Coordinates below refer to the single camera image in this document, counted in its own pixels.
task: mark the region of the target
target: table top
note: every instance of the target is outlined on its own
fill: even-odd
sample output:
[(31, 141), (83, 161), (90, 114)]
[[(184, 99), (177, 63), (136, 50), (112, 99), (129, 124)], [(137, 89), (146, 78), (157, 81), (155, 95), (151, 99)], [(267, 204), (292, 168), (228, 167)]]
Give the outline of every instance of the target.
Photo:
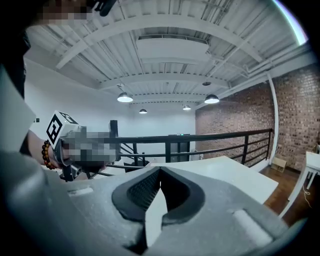
[(306, 152), (306, 166), (320, 171), (320, 154)]
[(278, 186), (278, 182), (273, 179), (227, 156), (186, 162), (152, 163), (151, 166), (177, 168), (227, 182), (260, 204), (263, 204)]

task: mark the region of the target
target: brown floor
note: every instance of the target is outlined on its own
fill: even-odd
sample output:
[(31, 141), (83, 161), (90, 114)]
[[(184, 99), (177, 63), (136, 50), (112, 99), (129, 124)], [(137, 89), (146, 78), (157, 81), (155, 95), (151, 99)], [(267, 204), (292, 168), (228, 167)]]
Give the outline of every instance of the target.
[[(270, 179), (279, 182), (275, 191), (269, 197), (269, 199), (264, 203), (264, 205), (271, 208), (275, 213), (280, 214), (282, 210), (288, 203), (288, 197), (295, 187), (298, 180), (299, 174), (291, 170), (285, 169), (284, 172), (279, 172), (277, 170), (266, 167), (261, 171), (261, 174), (269, 177)], [(309, 180), (307, 179), (304, 183), (304, 189), (310, 192), (310, 195), (306, 195), (306, 199), (309, 201), (311, 207), (316, 202), (316, 187), (319, 188), (320, 180), (319, 177), (315, 177), (309, 190), (307, 190), (307, 185)], [(298, 197), (295, 199), (294, 203), (290, 209), (283, 216), (283, 220), (289, 225), (293, 225), (300, 219), (306, 218), (312, 210), (307, 201), (305, 200), (304, 191), (301, 189)]]

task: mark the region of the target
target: brick wall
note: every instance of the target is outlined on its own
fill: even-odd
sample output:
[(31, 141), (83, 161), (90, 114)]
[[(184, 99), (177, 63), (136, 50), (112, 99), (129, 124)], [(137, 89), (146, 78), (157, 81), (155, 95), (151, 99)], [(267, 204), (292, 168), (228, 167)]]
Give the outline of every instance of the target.
[(276, 156), (301, 171), (320, 131), (320, 72), (309, 65), (273, 79), (279, 112)]
[[(269, 84), (262, 83), (246, 90), (237, 92), (223, 98), (218, 104), (207, 105), (195, 112), (195, 129), (197, 134), (230, 133), (274, 128), (274, 105)], [(268, 134), (249, 136), (249, 142), (267, 137)], [(241, 145), (244, 137), (228, 138), (221, 140), (199, 141), (196, 143), (197, 150), (226, 148)], [(267, 144), (268, 141), (249, 145), (248, 151)], [(259, 155), (267, 148), (260, 149), (247, 155), (247, 159)], [(204, 158), (219, 156), (233, 157), (243, 153), (243, 147), (228, 151), (205, 154)], [(247, 166), (265, 157), (265, 154), (246, 163)]]
[[(312, 150), (320, 139), (320, 72), (310, 65), (273, 79), (279, 112), (279, 136), (276, 156), (285, 159), (291, 168), (301, 170), (306, 151)], [(197, 134), (227, 133), (259, 129), (274, 129), (274, 106), (269, 83), (242, 90), (214, 105), (195, 112)], [(250, 136), (249, 141), (262, 136)], [(244, 142), (244, 138), (231, 138), (196, 143), (197, 150), (225, 148)], [(248, 150), (260, 147), (251, 145)], [(258, 150), (248, 158), (258, 155)], [(236, 156), (243, 148), (206, 154), (205, 158)], [(256, 158), (250, 165), (263, 156)]]

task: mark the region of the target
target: table leg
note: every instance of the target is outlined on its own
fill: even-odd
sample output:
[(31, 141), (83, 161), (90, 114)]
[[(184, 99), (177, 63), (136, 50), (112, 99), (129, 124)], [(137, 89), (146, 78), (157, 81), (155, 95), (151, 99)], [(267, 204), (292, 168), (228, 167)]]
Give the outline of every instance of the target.
[(306, 167), (304, 169), (303, 172), (300, 173), (300, 176), (299, 176), (299, 179), (298, 181), (296, 182), (295, 186), (294, 186), (294, 189), (291, 193), (291, 195), (289, 196), (288, 200), (288, 204), (285, 206), (285, 208), (283, 209), (283, 211), (279, 214), (279, 218), (282, 218), (286, 212), (289, 210), (289, 208), (292, 206), (292, 204), (294, 203), (294, 201), (296, 200), (302, 186), (304, 185), (305, 183), (305, 180), (307, 178), (307, 175), (308, 175), (308, 168)]
[(314, 178), (315, 178), (316, 174), (317, 174), (317, 172), (314, 171), (313, 174), (312, 174), (312, 177), (311, 177), (311, 179), (310, 179), (310, 181), (308, 183), (308, 186), (306, 187), (307, 190), (310, 188), (311, 183), (314, 181)]

